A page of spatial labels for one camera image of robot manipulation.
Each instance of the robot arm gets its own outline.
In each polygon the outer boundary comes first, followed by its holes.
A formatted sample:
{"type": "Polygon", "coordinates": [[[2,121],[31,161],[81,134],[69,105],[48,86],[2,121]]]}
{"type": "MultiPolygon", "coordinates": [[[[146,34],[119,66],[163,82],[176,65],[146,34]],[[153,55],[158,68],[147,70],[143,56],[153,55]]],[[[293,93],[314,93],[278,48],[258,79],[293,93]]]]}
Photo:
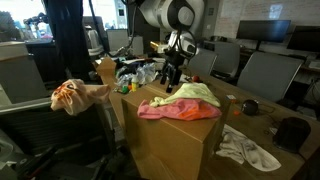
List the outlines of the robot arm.
{"type": "MultiPolygon", "coordinates": [[[[146,21],[155,27],[176,30],[171,33],[169,46],[172,49],[166,52],[166,63],[162,69],[161,84],[167,78],[169,84],[166,92],[170,93],[174,85],[178,85],[182,74],[179,66],[183,64],[186,50],[192,46],[193,34],[198,30],[204,12],[204,0],[140,0],[137,2],[146,21]]],[[[196,52],[196,44],[191,50],[196,52]]]]}
{"type": "Polygon", "coordinates": [[[203,0],[145,0],[140,11],[146,21],[167,30],[190,30],[195,34],[204,12],[203,0]]]}

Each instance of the yellow object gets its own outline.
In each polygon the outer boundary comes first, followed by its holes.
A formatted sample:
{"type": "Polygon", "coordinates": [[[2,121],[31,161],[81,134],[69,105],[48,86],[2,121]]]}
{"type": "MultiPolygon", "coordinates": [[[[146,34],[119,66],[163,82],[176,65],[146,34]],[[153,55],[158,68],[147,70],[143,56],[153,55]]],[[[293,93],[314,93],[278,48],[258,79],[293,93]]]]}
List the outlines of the yellow object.
{"type": "Polygon", "coordinates": [[[132,76],[132,80],[131,80],[131,85],[132,85],[132,91],[136,91],[138,86],[139,86],[139,80],[138,80],[138,77],[137,75],[133,75],[132,76]]]}
{"type": "Polygon", "coordinates": [[[203,83],[184,83],[181,88],[172,96],[164,99],[155,97],[150,106],[157,107],[175,102],[178,98],[200,98],[216,107],[220,107],[220,101],[208,87],[203,83]]]}

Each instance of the wooden table surface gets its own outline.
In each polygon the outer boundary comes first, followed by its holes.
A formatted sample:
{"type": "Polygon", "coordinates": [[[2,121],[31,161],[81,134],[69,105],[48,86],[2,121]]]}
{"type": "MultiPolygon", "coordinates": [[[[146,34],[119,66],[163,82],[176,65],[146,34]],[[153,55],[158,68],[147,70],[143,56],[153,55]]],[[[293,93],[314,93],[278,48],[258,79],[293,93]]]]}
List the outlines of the wooden table surface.
{"type": "MultiPolygon", "coordinates": [[[[110,83],[114,80],[113,78],[110,78],[109,76],[101,76],[101,79],[105,84],[110,84],[111,87],[115,86],[110,83]]],[[[214,156],[208,161],[206,168],[201,170],[199,179],[290,179],[303,165],[304,161],[297,154],[292,154],[276,148],[272,143],[273,135],[271,133],[267,133],[270,132],[269,127],[272,127],[272,123],[274,121],[281,121],[283,118],[294,116],[305,119],[310,124],[311,133],[300,149],[302,156],[308,159],[320,146],[320,141],[318,139],[320,137],[319,122],[211,76],[201,76],[201,79],[208,85],[209,89],[220,99],[222,103],[226,100],[226,95],[232,94],[237,98],[238,103],[232,105],[231,110],[229,111],[227,124],[255,141],[259,146],[278,159],[282,166],[272,172],[261,172],[253,168],[247,162],[240,165],[230,158],[214,156]],[[258,100],[261,104],[261,109],[265,109],[266,111],[274,109],[274,111],[272,113],[260,114],[257,116],[247,116],[244,114],[237,116],[234,115],[233,112],[235,110],[240,111],[241,103],[246,99],[258,100]]],[[[125,132],[121,103],[123,96],[124,95],[119,93],[110,93],[111,104],[114,108],[118,121],[125,132]]],[[[150,161],[146,161],[146,166],[150,166],[150,161]]]]}

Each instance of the plastic bag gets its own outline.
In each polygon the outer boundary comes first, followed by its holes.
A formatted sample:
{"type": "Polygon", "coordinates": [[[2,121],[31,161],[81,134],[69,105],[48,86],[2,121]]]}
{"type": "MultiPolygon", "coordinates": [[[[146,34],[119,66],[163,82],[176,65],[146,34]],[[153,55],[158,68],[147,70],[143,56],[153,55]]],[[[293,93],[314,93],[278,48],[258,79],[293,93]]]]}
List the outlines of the plastic bag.
{"type": "Polygon", "coordinates": [[[133,74],[124,74],[124,75],[122,75],[122,76],[120,76],[119,78],[118,78],[118,81],[117,81],[117,83],[116,83],[116,85],[117,86],[120,86],[120,87],[122,87],[122,86],[128,86],[129,85],[129,82],[131,81],[131,79],[132,79],[132,76],[133,76],[133,74]]]}
{"type": "Polygon", "coordinates": [[[139,84],[148,84],[156,78],[156,69],[154,63],[145,64],[137,69],[139,84]]]}

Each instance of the crumpled cloth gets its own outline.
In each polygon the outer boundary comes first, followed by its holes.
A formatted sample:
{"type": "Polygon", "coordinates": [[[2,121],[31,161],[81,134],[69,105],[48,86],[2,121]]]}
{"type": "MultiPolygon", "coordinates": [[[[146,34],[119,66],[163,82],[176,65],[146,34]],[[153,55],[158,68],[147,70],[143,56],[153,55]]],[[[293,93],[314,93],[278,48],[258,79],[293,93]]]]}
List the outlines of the crumpled cloth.
{"type": "Polygon", "coordinates": [[[201,99],[177,99],[174,103],[160,107],[152,107],[146,100],[138,108],[138,117],[143,119],[160,119],[163,117],[196,120],[214,118],[221,115],[221,111],[201,99]]]}
{"type": "Polygon", "coordinates": [[[154,100],[150,102],[150,106],[157,107],[171,104],[178,98],[200,98],[216,107],[220,107],[218,98],[216,98],[207,85],[203,83],[184,83],[174,95],[166,99],[155,97],[154,100]]]}
{"type": "Polygon", "coordinates": [[[281,167],[280,162],[270,153],[258,146],[254,141],[247,138],[241,132],[224,125],[223,141],[217,155],[230,157],[243,164],[247,160],[249,164],[260,171],[273,171],[281,167]]]}
{"type": "Polygon", "coordinates": [[[92,104],[102,104],[109,100],[108,85],[85,85],[81,79],[69,79],[51,95],[51,109],[64,108],[69,115],[77,115],[92,104]]]}

